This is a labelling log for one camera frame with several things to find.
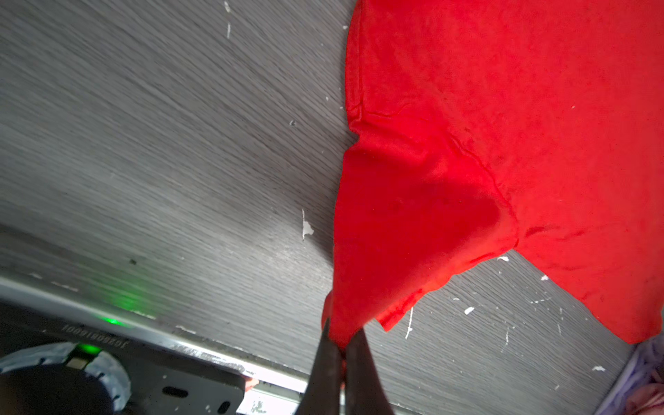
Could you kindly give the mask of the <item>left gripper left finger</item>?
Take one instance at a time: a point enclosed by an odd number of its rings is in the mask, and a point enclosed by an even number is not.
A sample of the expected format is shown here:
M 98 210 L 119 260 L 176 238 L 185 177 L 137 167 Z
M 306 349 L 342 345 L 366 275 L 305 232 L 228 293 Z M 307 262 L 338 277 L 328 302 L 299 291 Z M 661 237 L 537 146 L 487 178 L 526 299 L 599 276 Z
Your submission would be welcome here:
M 330 319 L 323 325 L 311 376 L 295 415 L 338 415 L 343 380 L 342 351 L 330 339 Z

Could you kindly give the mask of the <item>folded lavender t-shirt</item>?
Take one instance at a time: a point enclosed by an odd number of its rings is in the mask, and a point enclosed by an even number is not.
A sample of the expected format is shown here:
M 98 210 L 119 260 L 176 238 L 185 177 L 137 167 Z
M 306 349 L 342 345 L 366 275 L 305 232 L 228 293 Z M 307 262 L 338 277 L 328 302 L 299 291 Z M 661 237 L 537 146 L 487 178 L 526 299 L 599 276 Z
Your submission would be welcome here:
M 624 415 L 627 399 L 650 383 L 663 384 L 663 334 L 639 344 L 624 371 L 595 411 L 596 415 Z

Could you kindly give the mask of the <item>red t-shirt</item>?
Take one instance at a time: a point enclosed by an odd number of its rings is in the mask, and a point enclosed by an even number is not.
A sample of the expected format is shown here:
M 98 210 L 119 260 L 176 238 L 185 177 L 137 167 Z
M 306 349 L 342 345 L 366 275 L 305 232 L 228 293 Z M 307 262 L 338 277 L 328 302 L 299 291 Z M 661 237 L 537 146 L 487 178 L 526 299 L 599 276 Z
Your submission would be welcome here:
M 663 307 L 663 4 L 359 1 L 330 338 L 515 250 L 635 344 Z

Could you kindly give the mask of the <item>folded pink t-shirt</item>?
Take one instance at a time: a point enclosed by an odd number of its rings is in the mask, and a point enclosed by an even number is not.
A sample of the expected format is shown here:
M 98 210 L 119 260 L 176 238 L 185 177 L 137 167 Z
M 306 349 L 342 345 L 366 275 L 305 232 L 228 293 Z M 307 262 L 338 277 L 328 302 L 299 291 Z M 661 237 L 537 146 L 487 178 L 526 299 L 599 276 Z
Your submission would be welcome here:
M 650 383 L 645 385 L 626 401 L 624 415 L 663 415 L 664 385 Z

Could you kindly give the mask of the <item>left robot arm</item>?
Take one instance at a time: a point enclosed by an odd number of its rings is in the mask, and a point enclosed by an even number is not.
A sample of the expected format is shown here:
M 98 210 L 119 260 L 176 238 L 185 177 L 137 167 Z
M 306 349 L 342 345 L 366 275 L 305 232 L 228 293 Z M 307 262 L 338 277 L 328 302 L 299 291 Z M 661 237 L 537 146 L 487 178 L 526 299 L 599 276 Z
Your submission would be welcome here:
M 3 414 L 235 414 L 259 383 L 238 368 L 79 324 L 1 326 Z M 297 414 L 391 414 L 364 332 L 323 332 Z

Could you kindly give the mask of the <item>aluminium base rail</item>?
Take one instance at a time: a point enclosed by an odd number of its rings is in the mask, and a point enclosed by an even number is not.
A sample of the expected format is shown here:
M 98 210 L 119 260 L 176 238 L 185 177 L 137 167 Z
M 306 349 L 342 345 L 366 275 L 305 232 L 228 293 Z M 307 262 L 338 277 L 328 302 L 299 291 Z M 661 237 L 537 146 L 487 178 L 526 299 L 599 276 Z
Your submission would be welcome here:
M 170 330 L 139 311 L 90 302 L 70 286 L 48 283 L 37 276 L 13 271 L 1 272 L 1 304 L 16 304 L 34 311 L 70 319 L 97 328 L 111 327 L 116 321 L 126 326 L 125 335 L 137 340 L 197 356 L 230 368 L 238 368 L 259 383 L 246 393 L 235 414 L 294 414 L 311 375 L 300 375 L 273 368 L 256 358 L 221 345 L 199 339 L 184 329 Z

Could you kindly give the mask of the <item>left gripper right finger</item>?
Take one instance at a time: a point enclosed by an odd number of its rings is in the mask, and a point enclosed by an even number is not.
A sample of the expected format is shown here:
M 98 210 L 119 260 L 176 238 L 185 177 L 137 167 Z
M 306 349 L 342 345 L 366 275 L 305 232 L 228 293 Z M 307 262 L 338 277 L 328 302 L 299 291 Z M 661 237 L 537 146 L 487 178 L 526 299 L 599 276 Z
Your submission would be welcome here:
M 363 329 L 345 349 L 345 413 L 348 415 L 394 415 L 380 384 L 375 362 Z

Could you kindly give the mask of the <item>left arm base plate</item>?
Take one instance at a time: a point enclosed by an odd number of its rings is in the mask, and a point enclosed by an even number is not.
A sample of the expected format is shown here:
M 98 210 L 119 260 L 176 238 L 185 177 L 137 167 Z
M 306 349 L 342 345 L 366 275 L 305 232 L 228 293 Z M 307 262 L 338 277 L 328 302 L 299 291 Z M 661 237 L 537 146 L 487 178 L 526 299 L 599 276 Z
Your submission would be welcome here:
M 235 414 L 235 369 L 124 334 L 1 304 L 3 414 Z

